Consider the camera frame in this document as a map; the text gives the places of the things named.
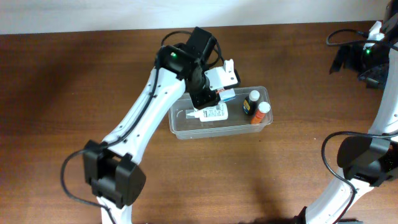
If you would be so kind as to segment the white spray bottle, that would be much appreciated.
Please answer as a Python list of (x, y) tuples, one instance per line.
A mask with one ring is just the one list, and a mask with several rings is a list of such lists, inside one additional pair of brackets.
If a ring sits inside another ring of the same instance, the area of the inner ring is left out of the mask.
[(187, 119), (199, 119), (200, 122), (223, 121), (228, 119), (228, 107), (226, 103), (218, 103), (201, 110), (186, 110)]

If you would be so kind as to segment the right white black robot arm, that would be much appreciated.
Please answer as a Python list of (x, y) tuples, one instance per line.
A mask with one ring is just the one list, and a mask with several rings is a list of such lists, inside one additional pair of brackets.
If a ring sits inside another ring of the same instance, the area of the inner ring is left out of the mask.
[(362, 39), (335, 44), (327, 37), (327, 46), (338, 48), (329, 72), (357, 72), (368, 88), (383, 91), (380, 107), (367, 133), (338, 131), (325, 138), (322, 161), (334, 178), (292, 223), (342, 223), (364, 194), (397, 179), (397, 0), (388, 3), (383, 21), (352, 32)]

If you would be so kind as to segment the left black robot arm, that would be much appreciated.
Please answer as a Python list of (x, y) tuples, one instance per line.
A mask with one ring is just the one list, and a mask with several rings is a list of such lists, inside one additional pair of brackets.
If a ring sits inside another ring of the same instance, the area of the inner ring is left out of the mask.
[(233, 61), (216, 67), (212, 52), (221, 60), (216, 37), (199, 27), (188, 33), (186, 43), (162, 45), (142, 93), (127, 115), (101, 143), (84, 147), (85, 181), (101, 209), (103, 223), (130, 223), (132, 204), (146, 182), (139, 167), (149, 140), (171, 106), (188, 94), (195, 110), (221, 102), (218, 91), (240, 84)]

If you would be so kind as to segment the orange tube white cap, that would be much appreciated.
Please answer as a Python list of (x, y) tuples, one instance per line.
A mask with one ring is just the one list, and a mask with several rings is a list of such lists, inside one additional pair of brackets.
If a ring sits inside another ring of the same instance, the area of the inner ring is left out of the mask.
[(251, 124), (259, 124), (264, 119), (265, 115), (270, 112), (271, 106), (268, 102), (261, 102), (259, 103), (257, 110), (252, 117)]

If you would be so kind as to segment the white Panadol medicine box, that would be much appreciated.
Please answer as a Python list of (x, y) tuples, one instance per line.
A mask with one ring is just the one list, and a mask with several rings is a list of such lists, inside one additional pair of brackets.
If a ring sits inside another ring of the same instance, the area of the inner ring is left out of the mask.
[(235, 97), (236, 97), (236, 94), (235, 94), (235, 91), (233, 88), (230, 88), (230, 89), (221, 88), (221, 89), (218, 89), (216, 91), (216, 93), (220, 97), (221, 102), (227, 102), (227, 101), (235, 99)]

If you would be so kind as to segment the dark bottle white cap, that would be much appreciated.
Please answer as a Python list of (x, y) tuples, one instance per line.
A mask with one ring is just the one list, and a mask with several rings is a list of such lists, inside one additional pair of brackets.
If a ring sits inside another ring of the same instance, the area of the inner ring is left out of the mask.
[(257, 101), (260, 98), (260, 93), (257, 90), (253, 90), (245, 97), (243, 101), (243, 111), (246, 115), (253, 115), (257, 108)]

